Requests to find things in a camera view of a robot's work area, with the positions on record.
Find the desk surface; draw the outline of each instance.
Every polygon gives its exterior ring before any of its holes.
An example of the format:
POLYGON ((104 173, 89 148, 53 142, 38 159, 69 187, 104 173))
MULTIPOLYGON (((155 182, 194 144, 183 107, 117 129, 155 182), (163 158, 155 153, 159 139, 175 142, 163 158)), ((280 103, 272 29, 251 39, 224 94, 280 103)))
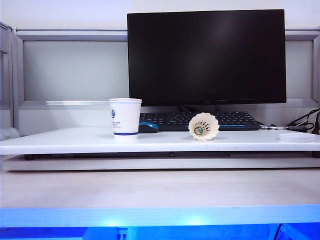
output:
POLYGON ((283 133, 292 131, 220 131, 210 141, 194 140, 189 132, 145 133, 135 140, 115 140, 110 127, 79 127, 2 141, 0 154, 320 150, 319 135, 314 142, 287 142, 279 140, 283 133))
POLYGON ((319 169, 3 172, 0 214, 6 221, 1 224, 98 227, 320 222, 319 179, 319 169))

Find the metal frame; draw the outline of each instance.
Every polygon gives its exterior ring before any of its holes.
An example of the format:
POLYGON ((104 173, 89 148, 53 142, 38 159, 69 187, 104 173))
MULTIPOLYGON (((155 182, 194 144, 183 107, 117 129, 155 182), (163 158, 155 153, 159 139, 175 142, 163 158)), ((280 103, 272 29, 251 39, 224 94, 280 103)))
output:
MULTIPOLYGON (((108 109, 108 101, 25 101, 23 41, 127 41, 126 29, 103 28, 16 28, 16 66, 13 75, 16 110, 108 109)), ((311 99, 288 99, 287 103, 248 104, 246 108, 318 108, 320 102, 320 27, 288 28, 286 41, 313 41, 313 80, 311 99)))
POLYGON ((10 125, 14 126, 13 78, 12 78, 12 27, 0 21, 0 89, 9 90, 6 98, 0 99, 0 109, 10 111, 10 125))

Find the shuttlecock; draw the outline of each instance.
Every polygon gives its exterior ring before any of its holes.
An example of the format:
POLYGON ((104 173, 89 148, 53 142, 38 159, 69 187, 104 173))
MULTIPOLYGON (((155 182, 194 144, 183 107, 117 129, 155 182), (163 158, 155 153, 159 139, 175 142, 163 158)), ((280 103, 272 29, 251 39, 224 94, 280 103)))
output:
POLYGON ((210 113, 199 113, 189 122, 189 131, 194 139, 211 140, 218 134, 218 120, 210 113))

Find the computer monitor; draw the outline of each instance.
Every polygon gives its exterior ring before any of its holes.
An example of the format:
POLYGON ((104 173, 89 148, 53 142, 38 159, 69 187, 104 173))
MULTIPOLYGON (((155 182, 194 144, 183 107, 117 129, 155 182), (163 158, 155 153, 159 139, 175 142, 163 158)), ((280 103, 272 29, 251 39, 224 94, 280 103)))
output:
POLYGON ((286 102, 283 9, 130 13, 129 95, 143 106, 286 102))

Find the wall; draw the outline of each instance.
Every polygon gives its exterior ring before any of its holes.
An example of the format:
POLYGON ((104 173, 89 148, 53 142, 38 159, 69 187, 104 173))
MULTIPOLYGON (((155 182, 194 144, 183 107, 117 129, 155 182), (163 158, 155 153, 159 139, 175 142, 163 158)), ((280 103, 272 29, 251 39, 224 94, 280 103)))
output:
POLYGON ((320 26, 319 0, 0 0, 0 20, 13 27, 126 28, 126 14, 285 9, 286 27, 320 26))

